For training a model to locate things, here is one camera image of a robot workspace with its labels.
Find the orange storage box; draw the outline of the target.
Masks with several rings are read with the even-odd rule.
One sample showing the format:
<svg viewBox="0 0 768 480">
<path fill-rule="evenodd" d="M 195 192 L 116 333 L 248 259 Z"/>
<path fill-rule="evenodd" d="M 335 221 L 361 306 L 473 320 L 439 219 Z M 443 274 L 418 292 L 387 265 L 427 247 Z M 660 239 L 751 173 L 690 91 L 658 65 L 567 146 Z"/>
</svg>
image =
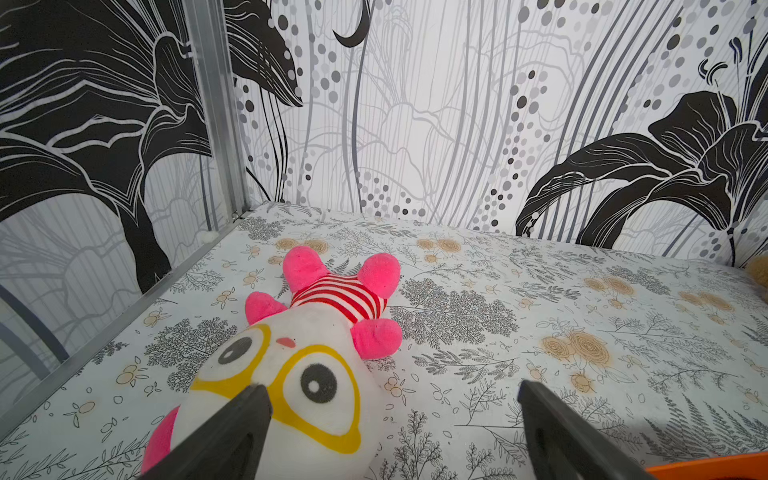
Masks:
<svg viewBox="0 0 768 480">
<path fill-rule="evenodd" d="M 652 467 L 647 472 L 664 480 L 767 480 L 768 453 L 678 462 Z"/>
</svg>

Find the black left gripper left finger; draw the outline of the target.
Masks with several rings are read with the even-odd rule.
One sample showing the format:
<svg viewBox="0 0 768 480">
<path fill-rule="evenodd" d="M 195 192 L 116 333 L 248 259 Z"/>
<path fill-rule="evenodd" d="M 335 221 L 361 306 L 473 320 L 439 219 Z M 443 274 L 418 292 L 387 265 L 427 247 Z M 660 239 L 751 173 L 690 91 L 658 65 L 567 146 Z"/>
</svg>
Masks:
<svg viewBox="0 0 768 480">
<path fill-rule="evenodd" d="M 272 405 L 267 389 L 250 385 L 171 448 L 177 409 L 158 425 L 147 444 L 143 479 L 253 479 L 256 476 Z"/>
</svg>

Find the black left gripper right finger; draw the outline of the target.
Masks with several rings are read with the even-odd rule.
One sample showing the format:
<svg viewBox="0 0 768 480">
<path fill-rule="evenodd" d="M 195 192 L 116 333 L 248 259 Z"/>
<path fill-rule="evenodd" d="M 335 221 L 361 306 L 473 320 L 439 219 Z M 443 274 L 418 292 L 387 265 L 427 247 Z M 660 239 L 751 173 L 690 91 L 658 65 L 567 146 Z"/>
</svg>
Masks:
<svg viewBox="0 0 768 480">
<path fill-rule="evenodd" d="M 524 380 L 517 400 L 538 479 L 650 479 L 652 476 L 544 384 Z"/>
</svg>

